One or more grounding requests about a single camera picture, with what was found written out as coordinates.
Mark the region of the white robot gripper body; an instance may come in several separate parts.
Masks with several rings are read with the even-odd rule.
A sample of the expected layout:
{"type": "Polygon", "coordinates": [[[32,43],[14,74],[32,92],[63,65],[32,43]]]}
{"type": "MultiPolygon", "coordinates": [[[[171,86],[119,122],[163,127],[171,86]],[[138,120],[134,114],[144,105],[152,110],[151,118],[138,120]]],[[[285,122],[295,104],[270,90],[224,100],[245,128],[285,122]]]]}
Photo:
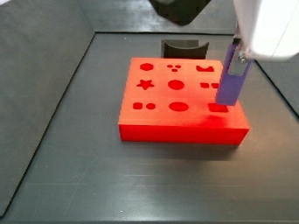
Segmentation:
{"type": "Polygon", "coordinates": [[[257,60],[299,53],[299,0],[232,0],[243,49],[257,60]]]}

